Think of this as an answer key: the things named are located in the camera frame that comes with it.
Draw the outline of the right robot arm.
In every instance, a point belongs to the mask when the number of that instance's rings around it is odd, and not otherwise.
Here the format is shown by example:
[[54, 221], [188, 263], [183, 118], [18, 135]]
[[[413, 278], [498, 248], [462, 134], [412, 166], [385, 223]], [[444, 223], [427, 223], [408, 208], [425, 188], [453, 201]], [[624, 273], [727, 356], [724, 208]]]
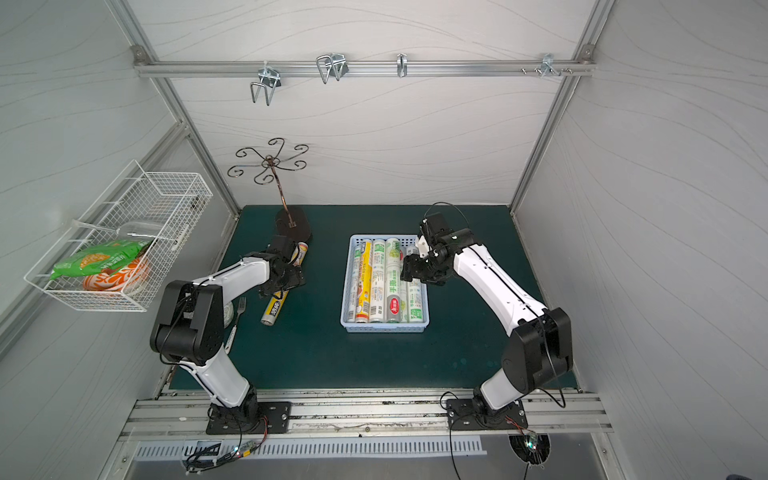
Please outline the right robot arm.
[[508, 337], [499, 370], [479, 387], [485, 409], [502, 410], [572, 371], [570, 317], [528, 294], [486, 246], [474, 243], [455, 251], [440, 247], [427, 253], [414, 248], [403, 259], [405, 281], [438, 285], [453, 276], [479, 294]]

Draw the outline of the light blue plastic basket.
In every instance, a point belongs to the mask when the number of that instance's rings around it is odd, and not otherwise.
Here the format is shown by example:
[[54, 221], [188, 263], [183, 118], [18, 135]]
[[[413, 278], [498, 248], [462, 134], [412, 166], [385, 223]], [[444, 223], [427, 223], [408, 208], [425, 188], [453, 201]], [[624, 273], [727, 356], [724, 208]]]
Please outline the light blue plastic basket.
[[429, 325], [427, 287], [400, 280], [403, 258], [417, 237], [350, 237], [340, 324], [348, 333], [422, 333]]

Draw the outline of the yellow wrap roll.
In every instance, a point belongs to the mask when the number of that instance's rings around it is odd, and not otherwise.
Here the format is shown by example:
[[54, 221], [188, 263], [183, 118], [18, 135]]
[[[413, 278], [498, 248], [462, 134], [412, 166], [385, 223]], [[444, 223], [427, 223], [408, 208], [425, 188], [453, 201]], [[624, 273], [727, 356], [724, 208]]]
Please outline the yellow wrap roll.
[[358, 299], [355, 310], [356, 323], [368, 323], [370, 321], [372, 253], [373, 242], [370, 239], [366, 239], [363, 243], [360, 262]]
[[[306, 257], [308, 251], [308, 244], [305, 242], [299, 242], [295, 254], [293, 256], [293, 265], [296, 267], [300, 267], [304, 261], [304, 258]], [[281, 312], [283, 305], [285, 303], [285, 300], [287, 296], [289, 295], [289, 290], [282, 290], [276, 294], [273, 294], [265, 311], [261, 318], [261, 323], [266, 326], [273, 326], [277, 320], [277, 317], [279, 316], [279, 313]]]

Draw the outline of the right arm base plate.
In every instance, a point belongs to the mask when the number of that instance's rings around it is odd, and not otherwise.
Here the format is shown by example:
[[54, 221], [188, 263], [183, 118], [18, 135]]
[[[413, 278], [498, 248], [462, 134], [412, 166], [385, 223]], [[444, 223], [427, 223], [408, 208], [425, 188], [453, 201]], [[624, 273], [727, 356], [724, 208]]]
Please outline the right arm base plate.
[[526, 412], [521, 400], [493, 410], [481, 397], [451, 398], [444, 401], [449, 425], [457, 431], [527, 430]]

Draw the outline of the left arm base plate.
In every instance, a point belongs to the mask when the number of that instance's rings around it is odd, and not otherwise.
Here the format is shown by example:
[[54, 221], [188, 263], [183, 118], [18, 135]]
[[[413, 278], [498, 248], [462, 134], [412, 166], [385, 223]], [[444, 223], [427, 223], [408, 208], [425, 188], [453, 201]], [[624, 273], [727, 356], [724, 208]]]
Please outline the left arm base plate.
[[207, 435], [283, 434], [288, 430], [290, 402], [244, 403], [239, 407], [211, 404], [207, 410]]

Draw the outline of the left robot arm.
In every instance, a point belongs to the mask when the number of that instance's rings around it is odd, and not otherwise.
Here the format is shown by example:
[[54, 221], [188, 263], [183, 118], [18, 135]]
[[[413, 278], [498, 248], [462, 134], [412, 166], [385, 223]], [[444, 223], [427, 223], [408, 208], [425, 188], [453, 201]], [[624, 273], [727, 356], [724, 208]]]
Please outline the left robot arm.
[[254, 389], [229, 358], [225, 306], [252, 289], [268, 297], [303, 285], [298, 259], [305, 249], [302, 242], [272, 247], [208, 276], [170, 282], [150, 334], [151, 350], [190, 373], [213, 405], [243, 407]]

